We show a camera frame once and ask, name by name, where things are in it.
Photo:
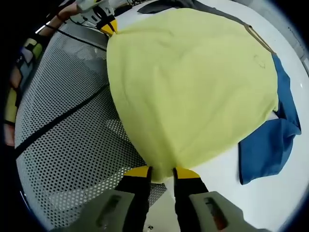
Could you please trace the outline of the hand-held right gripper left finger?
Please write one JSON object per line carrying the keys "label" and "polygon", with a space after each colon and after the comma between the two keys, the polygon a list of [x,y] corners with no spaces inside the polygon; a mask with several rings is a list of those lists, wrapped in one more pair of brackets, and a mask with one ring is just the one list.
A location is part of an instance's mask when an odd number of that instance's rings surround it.
{"label": "hand-held right gripper left finger", "polygon": [[69,226],[54,232],[141,232],[149,210],[152,167],[127,171],[116,188],[87,202]]}

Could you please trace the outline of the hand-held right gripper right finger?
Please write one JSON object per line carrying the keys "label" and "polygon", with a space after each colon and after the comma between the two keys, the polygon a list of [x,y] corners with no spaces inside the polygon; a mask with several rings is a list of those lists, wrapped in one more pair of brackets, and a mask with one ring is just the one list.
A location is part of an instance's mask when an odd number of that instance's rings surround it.
{"label": "hand-held right gripper right finger", "polygon": [[176,167],[175,212],[182,232],[254,232],[243,212],[216,191],[208,191],[192,170]]}

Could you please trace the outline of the person's left hand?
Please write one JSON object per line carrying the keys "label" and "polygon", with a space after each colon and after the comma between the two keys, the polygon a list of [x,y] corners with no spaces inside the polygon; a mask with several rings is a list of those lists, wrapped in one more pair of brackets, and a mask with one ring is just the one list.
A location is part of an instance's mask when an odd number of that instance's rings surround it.
{"label": "person's left hand", "polygon": [[77,15],[79,13],[79,9],[77,7],[77,4],[74,2],[65,8],[63,8],[59,13],[58,17],[61,21],[68,20],[71,16]]}

